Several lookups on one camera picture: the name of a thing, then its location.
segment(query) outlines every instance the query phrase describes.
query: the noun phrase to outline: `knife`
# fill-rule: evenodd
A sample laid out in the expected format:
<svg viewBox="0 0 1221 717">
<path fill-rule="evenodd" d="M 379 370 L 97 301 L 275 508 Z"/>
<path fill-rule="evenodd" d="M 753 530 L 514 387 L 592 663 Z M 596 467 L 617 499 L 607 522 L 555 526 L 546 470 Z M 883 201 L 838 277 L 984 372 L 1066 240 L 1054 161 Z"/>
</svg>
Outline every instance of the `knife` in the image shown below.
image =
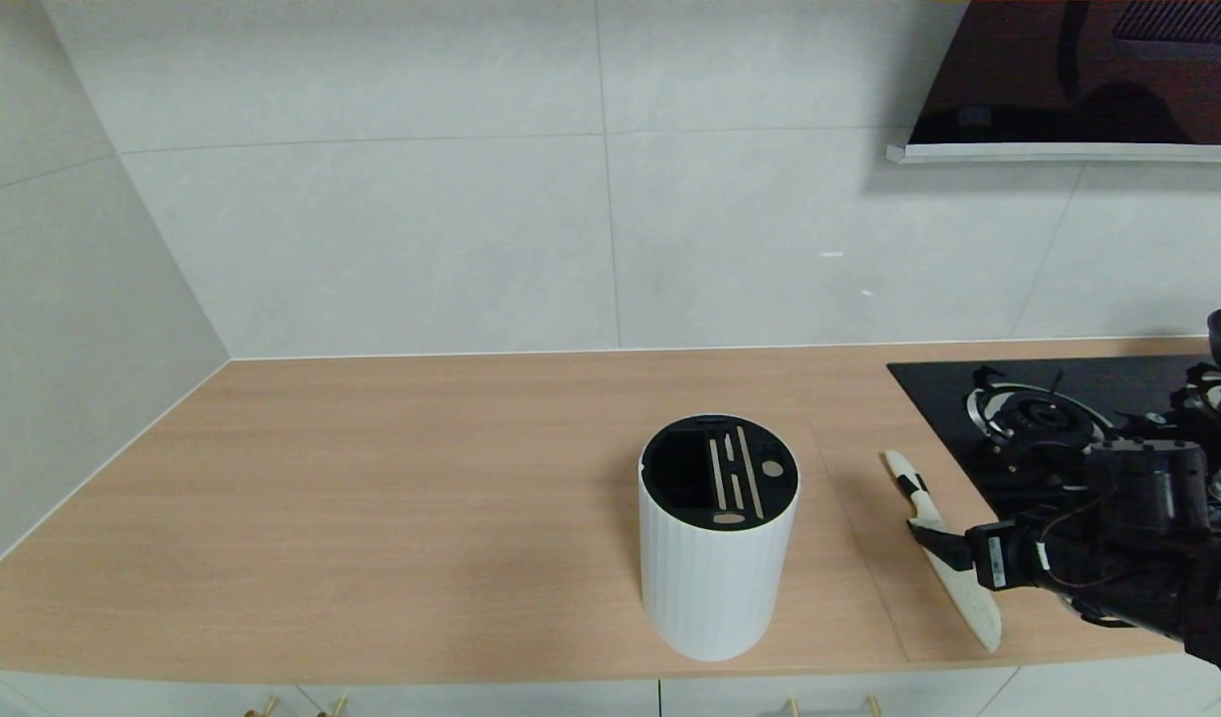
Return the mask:
<svg viewBox="0 0 1221 717">
<path fill-rule="evenodd" d="M 911 467 L 910 460 L 896 451 L 885 451 L 884 462 L 889 464 L 889 471 L 894 474 L 894 478 L 900 478 L 899 490 L 916 507 L 916 518 L 907 519 L 907 525 L 919 525 L 949 534 L 946 523 L 943 523 L 943 517 L 938 513 L 938 507 L 934 507 L 933 498 L 929 498 L 929 489 L 926 487 L 924 478 L 921 478 L 921 474 Z M 956 603 L 956 610 L 969 625 L 969 630 L 974 631 L 974 636 L 983 644 L 987 652 L 996 652 L 1001 645 L 1002 623 L 1001 608 L 996 605 L 991 591 L 978 585 L 978 573 L 973 568 L 956 570 L 929 548 L 924 548 L 924 551 L 933 572 L 938 573 L 938 579 L 943 581 L 944 589 L 947 589 L 947 595 Z"/>
</svg>

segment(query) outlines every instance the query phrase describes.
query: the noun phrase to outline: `black top of knife block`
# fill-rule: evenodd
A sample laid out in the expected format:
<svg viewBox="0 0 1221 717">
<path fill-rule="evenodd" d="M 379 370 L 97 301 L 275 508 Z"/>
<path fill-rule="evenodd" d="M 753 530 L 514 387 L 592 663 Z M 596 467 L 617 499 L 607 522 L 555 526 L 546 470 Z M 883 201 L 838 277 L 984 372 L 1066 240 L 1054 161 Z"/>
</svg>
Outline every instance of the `black top of knife block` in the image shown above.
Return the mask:
<svg viewBox="0 0 1221 717">
<path fill-rule="evenodd" d="M 670 423 L 641 454 L 651 498 L 681 522 L 746 531 L 783 514 L 797 495 L 788 446 L 746 418 L 707 413 Z"/>
</svg>

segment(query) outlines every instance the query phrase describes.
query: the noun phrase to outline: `cabinet handle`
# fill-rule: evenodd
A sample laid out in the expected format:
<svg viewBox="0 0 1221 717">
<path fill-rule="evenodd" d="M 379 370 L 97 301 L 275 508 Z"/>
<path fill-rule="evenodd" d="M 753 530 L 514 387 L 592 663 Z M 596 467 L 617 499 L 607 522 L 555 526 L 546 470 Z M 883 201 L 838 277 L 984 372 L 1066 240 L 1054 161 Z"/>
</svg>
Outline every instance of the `cabinet handle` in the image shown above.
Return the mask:
<svg viewBox="0 0 1221 717">
<path fill-rule="evenodd" d="M 788 712 L 791 713 L 791 717 L 801 717 L 801 708 L 797 707 L 797 699 L 788 699 Z M 875 699 L 874 694 L 867 695 L 867 712 L 871 717 L 880 717 L 880 702 Z"/>
<path fill-rule="evenodd" d="M 269 702 L 265 702 L 265 708 L 261 712 L 256 712 L 254 708 L 249 708 L 243 713 L 243 717 L 270 717 L 274 715 L 274 708 L 278 706 L 278 697 L 271 697 Z"/>
<path fill-rule="evenodd" d="M 338 699 L 337 707 L 332 710 L 331 715 L 328 715 L 327 712 L 320 712 L 319 717 L 341 717 L 343 713 L 346 713 L 346 702 L 347 702 L 346 699 Z"/>
</svg>

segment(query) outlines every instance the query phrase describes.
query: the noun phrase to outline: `white knife block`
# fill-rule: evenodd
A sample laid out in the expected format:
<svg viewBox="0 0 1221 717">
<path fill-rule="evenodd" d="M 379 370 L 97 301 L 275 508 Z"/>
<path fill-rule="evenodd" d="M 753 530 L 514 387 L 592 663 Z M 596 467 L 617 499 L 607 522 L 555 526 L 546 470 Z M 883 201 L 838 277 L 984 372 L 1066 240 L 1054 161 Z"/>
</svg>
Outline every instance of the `white knife block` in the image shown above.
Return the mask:
<svg viewBox="0 0 1221 717">
<path fill-rule="evenodd" d="M 684 418 L 646 445 L 637 493 L 641 597 L 656 630 L 692 660 L 747 652 L 774 616 L 797 512 L 797 467 L 786 445 L 747 419 Z"/>
</svg>

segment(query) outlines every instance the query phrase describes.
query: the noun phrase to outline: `kitchen counter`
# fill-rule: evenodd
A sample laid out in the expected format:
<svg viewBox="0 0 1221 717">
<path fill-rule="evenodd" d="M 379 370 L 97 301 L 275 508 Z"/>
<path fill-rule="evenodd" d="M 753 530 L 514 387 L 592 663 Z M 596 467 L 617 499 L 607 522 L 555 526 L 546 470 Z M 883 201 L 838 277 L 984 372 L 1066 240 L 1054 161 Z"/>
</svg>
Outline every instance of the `kitchen counter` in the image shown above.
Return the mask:
<svg viewBox="0 0 1221 717">
<path fill-rule="evenodd" d="M 988 655 L 878 452 L 949 525 L 993 519 L 888 362 L 1203 353 L 1203 340 L 232 363 L 0 563 L 0 668 L 266 684 L 919 671 L 1171 652 L 996 599 Z M 680 657 L 639 596 L 636 459 L 736 413 L 792 446 L 802 498 L 770 630 Z"/>
</svg>

